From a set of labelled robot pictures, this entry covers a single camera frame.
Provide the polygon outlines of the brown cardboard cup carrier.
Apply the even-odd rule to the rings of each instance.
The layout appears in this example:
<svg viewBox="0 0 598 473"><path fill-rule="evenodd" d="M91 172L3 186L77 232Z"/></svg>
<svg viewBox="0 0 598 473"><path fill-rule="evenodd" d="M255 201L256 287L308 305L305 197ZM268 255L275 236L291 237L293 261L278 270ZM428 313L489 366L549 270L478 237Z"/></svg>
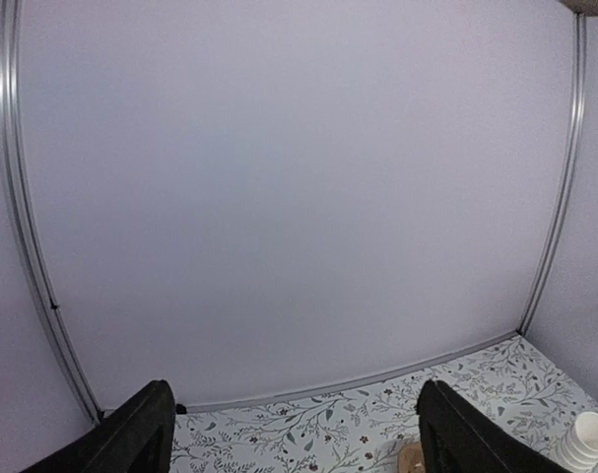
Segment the brown cardboard cup carrier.
<svg viewBox="0 0 598 473"><path fill-rule="evenodd" d="M419 442L403 445L397 457L398 473L425 473L424 454Z"/></svg>

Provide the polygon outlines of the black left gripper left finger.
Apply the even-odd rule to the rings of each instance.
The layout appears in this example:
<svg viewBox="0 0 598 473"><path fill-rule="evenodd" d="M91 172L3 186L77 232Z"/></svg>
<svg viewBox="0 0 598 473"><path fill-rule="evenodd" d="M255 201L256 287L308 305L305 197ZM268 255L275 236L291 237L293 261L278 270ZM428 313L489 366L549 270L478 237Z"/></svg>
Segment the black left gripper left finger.
<svg viewBox="0 0 598 473"><path fill-rule="evenodd" d="M112 414L28 472L167 472L175 426L169 384L152 380Z"/></svg>

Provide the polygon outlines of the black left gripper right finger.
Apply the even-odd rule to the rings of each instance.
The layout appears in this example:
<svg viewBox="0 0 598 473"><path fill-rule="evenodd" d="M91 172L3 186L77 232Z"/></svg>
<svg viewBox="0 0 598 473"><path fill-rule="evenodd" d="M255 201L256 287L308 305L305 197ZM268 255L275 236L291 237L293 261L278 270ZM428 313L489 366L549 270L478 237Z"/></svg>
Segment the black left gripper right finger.
<svg viewBox="0 0 598 473"><path fill-rule="evenodd" d="M557 463L507 434L441 380L425 382L416 411L428 472L558 470Z"/></svg>

